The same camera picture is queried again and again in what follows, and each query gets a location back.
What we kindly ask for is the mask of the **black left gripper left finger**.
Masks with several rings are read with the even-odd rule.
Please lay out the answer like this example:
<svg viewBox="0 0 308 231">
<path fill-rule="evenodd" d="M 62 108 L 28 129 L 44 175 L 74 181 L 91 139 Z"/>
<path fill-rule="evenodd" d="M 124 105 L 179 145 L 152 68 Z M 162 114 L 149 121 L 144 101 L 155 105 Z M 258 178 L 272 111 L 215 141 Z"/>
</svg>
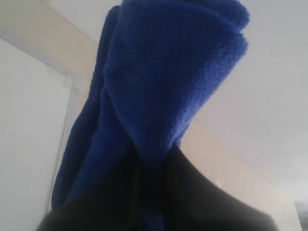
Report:
<svg viewBox="0 0 308 231">
<path fill-rule="evenodd" d="M 52 210 L 39 231 L 139 231 L 141 164 L 131 145 L 115 168 L 89 191 Z"/>
</svg>

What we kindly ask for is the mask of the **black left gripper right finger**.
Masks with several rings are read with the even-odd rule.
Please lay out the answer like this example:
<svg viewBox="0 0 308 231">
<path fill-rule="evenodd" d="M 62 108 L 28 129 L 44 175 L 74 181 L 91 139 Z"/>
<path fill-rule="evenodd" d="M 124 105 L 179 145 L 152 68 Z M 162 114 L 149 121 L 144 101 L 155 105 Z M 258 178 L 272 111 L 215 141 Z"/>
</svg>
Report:
<svg viewBox="0 0 308 231">
<path fill-rule="evenodd" d="M 275 231 L 266 213 L 220 189 L 173 145 L 155 152 L 162 170 L 163 215 L 167 231 Z"/>
</svg>

